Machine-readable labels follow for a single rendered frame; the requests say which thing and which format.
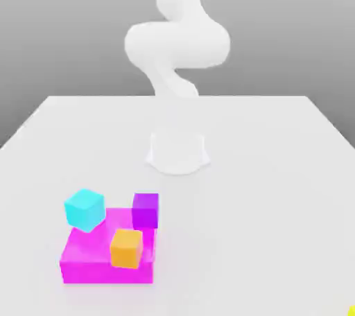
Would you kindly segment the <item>small purple cube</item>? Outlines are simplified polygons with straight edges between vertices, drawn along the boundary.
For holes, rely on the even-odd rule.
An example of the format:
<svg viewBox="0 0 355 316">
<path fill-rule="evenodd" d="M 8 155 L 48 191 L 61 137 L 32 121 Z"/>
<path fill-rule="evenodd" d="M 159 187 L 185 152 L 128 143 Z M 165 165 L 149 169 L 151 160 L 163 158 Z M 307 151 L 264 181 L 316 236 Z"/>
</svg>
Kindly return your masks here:
<svg viewBox="0 0 355 316">
<path fill-rule="evenodd" d="M 135 193 L 132 203 L 134 229 L 157 229 L 159 224 L 159 194 Z"/>
</svg>

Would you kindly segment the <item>large magenta box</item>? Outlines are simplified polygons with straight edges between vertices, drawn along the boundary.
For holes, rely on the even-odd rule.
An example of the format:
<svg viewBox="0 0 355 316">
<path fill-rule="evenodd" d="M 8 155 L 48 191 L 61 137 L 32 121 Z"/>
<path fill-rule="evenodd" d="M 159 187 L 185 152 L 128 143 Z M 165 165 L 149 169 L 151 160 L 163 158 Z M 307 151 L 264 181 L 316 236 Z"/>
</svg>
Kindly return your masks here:
<svg viewBox="0 0 355 316">
<path fill-rule="evenodd" d="M 133 229 L 132 209 L 107 208 L 105 220 L 91 232 L 73 228 L 60 258 L 64 283 L 132 283 L 153 282 L 155 229 L 144 229 L 143 251 L 139 267 L 113 267 L 110 243 L 117 229 Z"/>
</svg>

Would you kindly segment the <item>small orange cube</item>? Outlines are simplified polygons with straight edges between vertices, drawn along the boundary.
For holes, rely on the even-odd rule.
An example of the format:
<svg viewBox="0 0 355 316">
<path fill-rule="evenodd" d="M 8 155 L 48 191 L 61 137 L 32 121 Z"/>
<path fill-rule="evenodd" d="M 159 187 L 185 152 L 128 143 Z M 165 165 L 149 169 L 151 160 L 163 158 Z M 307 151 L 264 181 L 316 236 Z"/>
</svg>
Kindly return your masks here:
<svg viewBox="0 0 355 316">
<path fill-rule="evenodd" d="M 143 252 L 143 233 L 134 229 L 117 229 L 110 243 L 111 265 L 137 269 Z"/>
</svg>

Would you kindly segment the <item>small cyan cube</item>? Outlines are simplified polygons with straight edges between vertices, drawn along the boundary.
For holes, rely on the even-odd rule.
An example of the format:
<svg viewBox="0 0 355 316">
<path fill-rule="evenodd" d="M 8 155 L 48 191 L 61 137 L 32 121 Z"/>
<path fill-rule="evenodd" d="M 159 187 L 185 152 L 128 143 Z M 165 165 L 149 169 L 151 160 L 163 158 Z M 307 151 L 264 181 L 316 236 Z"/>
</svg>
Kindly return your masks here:
<svg viewBox="0 0 355 316">
<path fill-rule="evenodd" d="M 106 217 L 104 195 L 80 189 L 64 202 L 67 222 L 85 233 L 91 232 Z"/>
</svg>

